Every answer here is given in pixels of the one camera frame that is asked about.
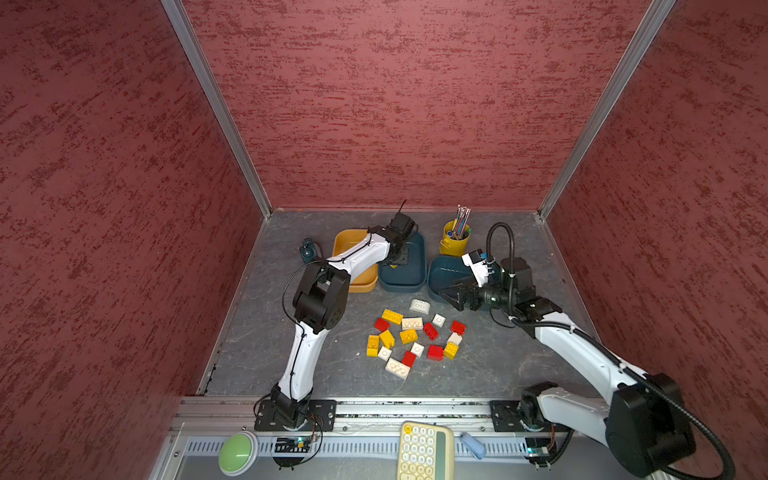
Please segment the white curved lego top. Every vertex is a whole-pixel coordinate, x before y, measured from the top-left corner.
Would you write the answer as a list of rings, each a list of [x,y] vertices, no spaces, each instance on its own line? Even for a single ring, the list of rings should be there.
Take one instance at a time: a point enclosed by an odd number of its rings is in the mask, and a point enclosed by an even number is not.
[[[409,310],[411,312],[415,312],[420,315],[428,315],[430,308],[431,304],[429,302],[420,299],[412,299],[409,305]]]

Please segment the yellow rectangular bin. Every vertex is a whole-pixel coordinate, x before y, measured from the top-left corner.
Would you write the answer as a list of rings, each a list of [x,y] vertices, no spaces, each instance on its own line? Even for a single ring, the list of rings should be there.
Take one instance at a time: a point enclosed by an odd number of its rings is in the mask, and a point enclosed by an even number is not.
[[[364,240],[366,235],[365,229],[347,229],[339,232],[334,240],[332,255],[338,256],[346,252]],[[350,283],[349,293],[363,294],[373,291],[378,282],[378,270],[379,266],[374,264],[361,273]]]

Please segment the long yellow lego top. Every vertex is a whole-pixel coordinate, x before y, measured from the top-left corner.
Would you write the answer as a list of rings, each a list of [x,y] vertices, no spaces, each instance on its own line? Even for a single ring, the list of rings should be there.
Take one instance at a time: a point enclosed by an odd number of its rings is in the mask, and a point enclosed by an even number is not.
[[[390,322],[391,324],[401,325],[404,316],[390,309],[385,309],[381,315],[383,320]]]

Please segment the white long lego bottom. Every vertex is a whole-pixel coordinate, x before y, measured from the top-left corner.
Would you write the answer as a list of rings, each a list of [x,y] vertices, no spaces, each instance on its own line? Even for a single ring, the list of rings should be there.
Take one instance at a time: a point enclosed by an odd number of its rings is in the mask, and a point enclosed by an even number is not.
[[[411,368],[400,361],[390,358],[385,365],[385,370],[400,379],[406,380]]]

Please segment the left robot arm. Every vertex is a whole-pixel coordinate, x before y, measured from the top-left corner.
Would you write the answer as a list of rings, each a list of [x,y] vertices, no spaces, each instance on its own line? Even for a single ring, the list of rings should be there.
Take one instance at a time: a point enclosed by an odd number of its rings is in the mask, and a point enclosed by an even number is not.
[[[278,417],[290,429],[309,419],[315,368],[328,333],[344,316],[351,282],[373,265],[397,259],[410,236],[409,231],[371,228],[353,247],[303,268],[289,315],[295,324],[293,345],[286,369],[270,392]]]

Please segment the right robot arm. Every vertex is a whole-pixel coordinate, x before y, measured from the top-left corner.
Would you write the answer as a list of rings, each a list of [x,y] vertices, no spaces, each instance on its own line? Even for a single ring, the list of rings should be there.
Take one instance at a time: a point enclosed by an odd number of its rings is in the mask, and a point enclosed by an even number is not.
[[[643,478],[657,471],[678,479],[676,462],[693,455],[699,431],[722,463],[721,479],[736,475],[724,443],[684,405],[679,385],[666,374],[651,375],[622,359],[580,329],[562,308],[537,294],[529,265],[515,257],[497,262],[474,251],[462,261],[470,275],[440,289],[455,309],[500,310],[509,324],[549,347],[576,369],[597,395],[585,398],[553,382],[525,390],[518,403],[524,427],[560,424],[606,446],[618,463]]]

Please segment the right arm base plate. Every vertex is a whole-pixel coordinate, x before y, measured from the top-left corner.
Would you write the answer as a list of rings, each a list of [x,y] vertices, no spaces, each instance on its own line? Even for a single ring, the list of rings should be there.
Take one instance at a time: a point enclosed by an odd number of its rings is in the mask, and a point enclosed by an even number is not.
[[[547,433],[551,428],[556,433],[569,430],[546,420],[536,400],[491,400],[489,407],[495,432],[534,434]]]

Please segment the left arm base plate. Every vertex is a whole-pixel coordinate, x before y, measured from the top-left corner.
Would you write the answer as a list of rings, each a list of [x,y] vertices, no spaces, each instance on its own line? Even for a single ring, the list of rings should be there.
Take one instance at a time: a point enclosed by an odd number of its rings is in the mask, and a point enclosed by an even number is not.
[[[309,432],[318,427],[332,431],[336,408],[337,402],[329,399],[310,399],[293,407],[269,399],[259,404],[253,428],[256,432]]]

